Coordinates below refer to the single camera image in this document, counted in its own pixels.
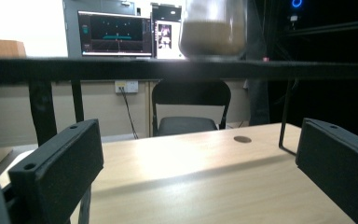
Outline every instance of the blue ring light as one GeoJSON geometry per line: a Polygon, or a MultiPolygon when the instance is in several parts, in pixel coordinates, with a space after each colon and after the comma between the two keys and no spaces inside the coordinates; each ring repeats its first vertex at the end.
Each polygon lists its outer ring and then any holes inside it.
{"type": "Polygon", "coordinates": [[[292,7],[301,7],[302,0],[292,0],[292,7]]]}

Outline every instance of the coffee pot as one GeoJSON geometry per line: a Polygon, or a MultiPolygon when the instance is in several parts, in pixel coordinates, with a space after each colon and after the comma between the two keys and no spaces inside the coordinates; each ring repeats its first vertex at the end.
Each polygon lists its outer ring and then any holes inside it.
{"type": "Polygon", "coordinates": [[[179,48],[187,58],[239,59],[246,47],[246,0],[185,0],[179,48]]]}

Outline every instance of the wooden table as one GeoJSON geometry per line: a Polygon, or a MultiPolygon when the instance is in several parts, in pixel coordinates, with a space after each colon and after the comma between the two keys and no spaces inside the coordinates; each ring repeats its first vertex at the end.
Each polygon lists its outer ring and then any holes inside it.
{"type": "MultiPolygon", "coordinates": [[[[278,148],[280,128],[103,144],[90,223],[353,223],[296,167],[295,157],[278,148]]],[[[300,129],[288,125],[286,147],[296,151],[299,136],[300,129]]],[[[2,175],[0,184],[6,183],[2,175]]]]}

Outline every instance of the power outlet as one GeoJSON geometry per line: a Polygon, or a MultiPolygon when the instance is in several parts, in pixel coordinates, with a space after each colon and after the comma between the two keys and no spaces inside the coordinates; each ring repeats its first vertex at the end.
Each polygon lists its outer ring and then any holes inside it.
{"type": "Polygon", "coordinates": [[[121,93],[120,87],[124,88],[126,93],[135,93],[138,92],[138,81],[115,81],[116,93],[121,93]]]}

